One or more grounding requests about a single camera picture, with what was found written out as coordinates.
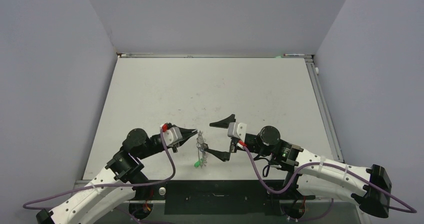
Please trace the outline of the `metal carabiner keyring with keys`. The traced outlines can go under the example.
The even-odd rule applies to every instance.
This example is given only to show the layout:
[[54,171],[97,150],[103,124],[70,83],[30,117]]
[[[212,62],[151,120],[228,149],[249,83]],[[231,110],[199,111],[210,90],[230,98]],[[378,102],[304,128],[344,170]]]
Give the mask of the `metal carabiner keyring with keys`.
[[197,157],[198,161],[202,163],[202,166],[199,168],[202,168],[207,164],[207,153],[203,150],[204,144],[206,144],[206,142],[203,137],[203,133],[199,130],[196,138]]

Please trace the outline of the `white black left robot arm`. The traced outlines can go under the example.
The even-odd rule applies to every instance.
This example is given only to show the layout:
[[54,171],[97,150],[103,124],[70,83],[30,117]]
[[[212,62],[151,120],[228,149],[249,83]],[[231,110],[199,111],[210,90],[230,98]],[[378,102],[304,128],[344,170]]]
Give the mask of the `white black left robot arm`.
[[93,224],[121,203],[133,198],[143,199],[149,186],[166,183],[170,178],[150,181],[143,173],[141,160],[169,150],[173,152],[191,137],[197,129],[181,128],[165,123],[159,134],[148,136],[142,128],[132,129],[119,151],[84,187],[53,208],[44,208],[36,214],[39,224]]

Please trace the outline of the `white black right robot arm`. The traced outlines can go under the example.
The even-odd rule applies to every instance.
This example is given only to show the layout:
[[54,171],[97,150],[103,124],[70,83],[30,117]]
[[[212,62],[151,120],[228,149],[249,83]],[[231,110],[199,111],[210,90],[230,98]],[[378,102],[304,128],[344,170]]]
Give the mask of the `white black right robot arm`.
[[287,173],[281,189],[268,186],[261,174],[256,173],[270,195],[328,197],[350,202],[371,216],[388,218],[392,183],[382,166],[354,166],[314,154],[283,140],[279,130],[270,125],[257,134],[247,133],[247,125],[237,122],[234,114],[209,125],[227,130],[229,151],[213,150],[206,143],[199,144],[200,151],[223,162],[229,161],[232,153],[244,151],[252,164],[253,154],[257,154],[260,158],[267,157],[269,168]]

